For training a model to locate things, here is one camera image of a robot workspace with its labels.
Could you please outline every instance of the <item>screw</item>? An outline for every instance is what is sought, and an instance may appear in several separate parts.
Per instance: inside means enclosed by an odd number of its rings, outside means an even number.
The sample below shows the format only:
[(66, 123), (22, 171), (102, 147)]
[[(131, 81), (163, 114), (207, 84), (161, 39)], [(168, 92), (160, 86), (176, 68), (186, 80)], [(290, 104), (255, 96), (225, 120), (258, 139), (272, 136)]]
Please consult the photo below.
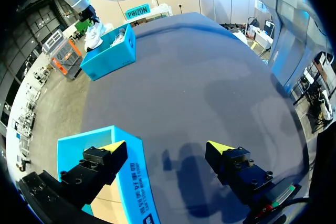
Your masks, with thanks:
[(241, 164), (236, 164), (236, 169), (239, 170), (241, 169), (242, 165)]
[(253, 185), (253, 186), (258, 185), (258, 180), (256, 180), (256, 179), (252, 179), (252, 180), (251, 180), (251, 185)]
[(254, 165), (254, 160), (253, 159), (248, 159), (247, 164), (248, 164), (248, 166), (253, 166)]

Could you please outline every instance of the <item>sign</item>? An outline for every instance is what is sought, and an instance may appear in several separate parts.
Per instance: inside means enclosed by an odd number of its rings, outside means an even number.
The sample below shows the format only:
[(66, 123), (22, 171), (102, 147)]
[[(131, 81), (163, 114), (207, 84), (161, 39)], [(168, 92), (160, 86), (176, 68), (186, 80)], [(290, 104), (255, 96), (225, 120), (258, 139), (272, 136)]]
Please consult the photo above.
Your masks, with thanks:
[(127, 19), (131, 19), (150, 12), (151, 8), (149, 7), (149, 4), (144, 4), (128, 10), (125, 12), (125, 15)]

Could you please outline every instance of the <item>desk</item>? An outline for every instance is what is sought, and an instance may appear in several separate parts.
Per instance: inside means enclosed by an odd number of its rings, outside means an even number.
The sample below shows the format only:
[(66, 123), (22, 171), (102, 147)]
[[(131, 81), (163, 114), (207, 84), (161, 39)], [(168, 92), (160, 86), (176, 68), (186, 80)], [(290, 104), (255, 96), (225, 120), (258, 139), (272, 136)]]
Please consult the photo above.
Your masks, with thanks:
[(90, 83), (81, 131), (143, 140), (161, 223), (241, 223), (249, 209), (207, 164), (207, 140), (243, 146), (275, 181), (307, 189), (299, 118), (270, 69), (219, 24), (188, 13), (134, 27), (136, 62)]
[(317, 68), (318, 72), (320, 73), (320, 75), (322, 76), (323, 80), (325, 83), (327, 83), (327, 73), (325, 72), (325, 70), (323, 69), (321, 63), (316, 63), (316, 61), (313, 61), (315, 67)]

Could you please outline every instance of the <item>cardboard box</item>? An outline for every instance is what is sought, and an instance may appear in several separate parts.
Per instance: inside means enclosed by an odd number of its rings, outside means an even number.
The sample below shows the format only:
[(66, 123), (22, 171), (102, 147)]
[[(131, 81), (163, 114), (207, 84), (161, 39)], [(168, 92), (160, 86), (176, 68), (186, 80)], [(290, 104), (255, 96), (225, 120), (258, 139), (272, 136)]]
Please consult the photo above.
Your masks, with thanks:
[(105, 185), (91, 203), (93, 215), (113, 224), (127, 224), (126, 215), (122, 208), (117, 183)]

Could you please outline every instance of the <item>concrete floor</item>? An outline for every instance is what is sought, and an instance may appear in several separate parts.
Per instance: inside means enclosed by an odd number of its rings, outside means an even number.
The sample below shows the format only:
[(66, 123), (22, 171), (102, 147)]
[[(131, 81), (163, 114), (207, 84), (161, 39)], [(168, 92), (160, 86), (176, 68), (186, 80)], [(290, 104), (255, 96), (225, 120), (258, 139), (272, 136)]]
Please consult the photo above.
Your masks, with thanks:
[[(82, 55), (85, 55), (81, 40), (76, 45)], [(40, 173), (46, 170), (57, 178), (57, 140), (80, 132), (89, 83), (90, 78), (83, 71), (75, 80), (65, 78), (56, 70), (51, 71), (36, 106), (30, 144), (33, 171)]]

